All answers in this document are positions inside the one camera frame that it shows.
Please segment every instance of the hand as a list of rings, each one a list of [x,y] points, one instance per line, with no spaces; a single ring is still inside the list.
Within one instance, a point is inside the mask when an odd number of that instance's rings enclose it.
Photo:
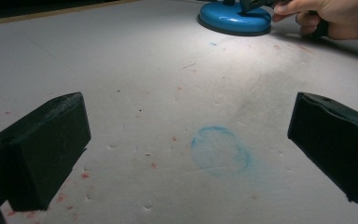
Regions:
[[[309,11],[319,15],[310,15]],[[332,39],[358,39],[358,0],[293,0],[279,1],[274,7],[274,22],[296,15],[300,33],[309,35],[323,18],[329,21],[328,37]]]

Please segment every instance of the blue plastic holder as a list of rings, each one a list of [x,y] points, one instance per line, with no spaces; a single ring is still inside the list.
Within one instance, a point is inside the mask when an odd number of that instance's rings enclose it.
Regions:
[[[238,2],[233,6],[225,5],[223,2],[212,2],[202,7],[199,23],[223,34],[255,36],[269,33],[271,16],[262,8],[242,13]]]

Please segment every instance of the dark background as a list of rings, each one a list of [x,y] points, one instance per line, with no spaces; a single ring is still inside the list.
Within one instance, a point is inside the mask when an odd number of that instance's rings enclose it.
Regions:
[[[114,1],[117,0],[0,0],[0,18]]]

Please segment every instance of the blue ink drawing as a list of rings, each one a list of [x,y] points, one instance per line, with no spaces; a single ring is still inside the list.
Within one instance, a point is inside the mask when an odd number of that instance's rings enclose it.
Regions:
[[[250,155],[229,129],[205,127],[191,143],[191,155],[201,170],[210,175],[237,175],[249,165]]]

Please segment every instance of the white table surface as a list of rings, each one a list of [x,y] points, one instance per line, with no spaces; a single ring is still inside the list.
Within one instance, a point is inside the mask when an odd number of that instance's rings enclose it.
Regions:
[[[142,0],[0,24],[0,131],[84,94],[92,139],[48,211],[8,223],[358,223],[358,204],[286,137],[296,94],[358,110],[358,41],[291,18],[259,37]]]

